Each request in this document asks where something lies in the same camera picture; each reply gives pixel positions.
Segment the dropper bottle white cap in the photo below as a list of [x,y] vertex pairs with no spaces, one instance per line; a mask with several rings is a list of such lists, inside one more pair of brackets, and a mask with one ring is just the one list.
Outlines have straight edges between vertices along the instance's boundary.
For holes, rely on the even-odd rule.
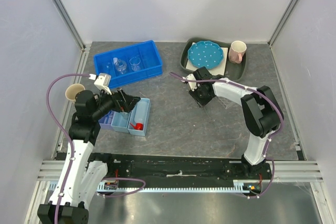
[[128,65],[124,60],[114,57],[113,64],[114,64],[115,71],[118,75],[123,75],[123,74],[128,73]]

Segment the small glass beaker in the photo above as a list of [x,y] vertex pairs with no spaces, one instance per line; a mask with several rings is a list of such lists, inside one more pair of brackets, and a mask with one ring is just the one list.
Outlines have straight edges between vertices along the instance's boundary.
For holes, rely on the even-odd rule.
[[122,117],[123,117],[125,120],[128,120],[129,117],[130,117],[130,113],[128,113],[128,112],[121,112],[120,114],[122,115]]

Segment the clear safety goggles blue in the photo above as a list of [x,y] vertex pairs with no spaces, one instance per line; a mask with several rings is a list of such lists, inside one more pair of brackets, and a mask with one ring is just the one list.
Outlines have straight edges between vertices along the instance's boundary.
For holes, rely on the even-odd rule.
[[104,118],[102,119],[102,123],[110,125],[112,122],[113,116],[114,116],[114,112],[110,111],[107,115],[104,116]]

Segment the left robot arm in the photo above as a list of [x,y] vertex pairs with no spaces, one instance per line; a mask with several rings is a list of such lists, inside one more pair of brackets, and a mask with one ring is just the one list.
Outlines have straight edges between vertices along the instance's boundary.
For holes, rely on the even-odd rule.
[[41,223],[88,223],[89,206],[100,182],[115,173],[113,163],[89,160],[101,129],[99,120],[110,111],[129,113],[140,100],[121,89],[76,94],[76,112],[67,133],[68,153],[49,202],[39,205]]

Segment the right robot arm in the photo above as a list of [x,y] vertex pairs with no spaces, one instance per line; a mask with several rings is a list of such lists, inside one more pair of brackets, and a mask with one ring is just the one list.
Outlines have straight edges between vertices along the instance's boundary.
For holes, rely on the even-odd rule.
[[250,137],[241,157],[240,172],[245,178],[254,178],[266,160],[266,152],[273,135],[284,122],[283,112],[270,87],[244,86],[221,75],[213,76],[204,67],[184,79],[190,86],[189,94],[200,106],[205,106],[218,97],[242,107]]

